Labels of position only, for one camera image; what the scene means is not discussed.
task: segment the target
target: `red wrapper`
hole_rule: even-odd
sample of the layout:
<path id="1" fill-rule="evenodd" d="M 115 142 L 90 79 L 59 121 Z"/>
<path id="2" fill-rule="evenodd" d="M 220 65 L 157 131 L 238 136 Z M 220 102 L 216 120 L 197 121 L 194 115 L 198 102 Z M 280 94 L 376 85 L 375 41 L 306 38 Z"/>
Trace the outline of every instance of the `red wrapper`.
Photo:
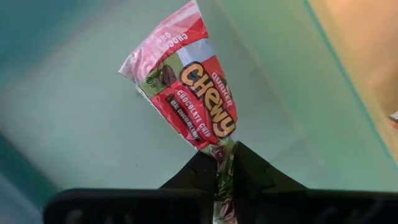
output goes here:
<path id="1" fill-rule="evenodd" d="M 194 148 L 218 162 L 216 217 L 236 222 L 231 208 L 231 135 L 238 120 L 224 72 L 208 43 L 195 1 L 162 21 L 123 63 L 120 71 L 136 83 L 166 121 Z"/>

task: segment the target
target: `crinkled plastic wrapper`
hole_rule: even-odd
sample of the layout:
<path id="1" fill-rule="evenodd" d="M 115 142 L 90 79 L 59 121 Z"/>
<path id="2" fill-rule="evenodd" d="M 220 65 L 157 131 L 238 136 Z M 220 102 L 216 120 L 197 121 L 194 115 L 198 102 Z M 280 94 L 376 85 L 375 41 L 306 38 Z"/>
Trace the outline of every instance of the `crinkled plastic wrapper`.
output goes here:
<path id="1" fill-rule="evenodd" d="M 165 120 L 194 148 L 218 163 L 215 220 L 236 223 L 231 201 L 237 115 L 224 72 L 191 1 L 162 21 L 123 63 Z"/>

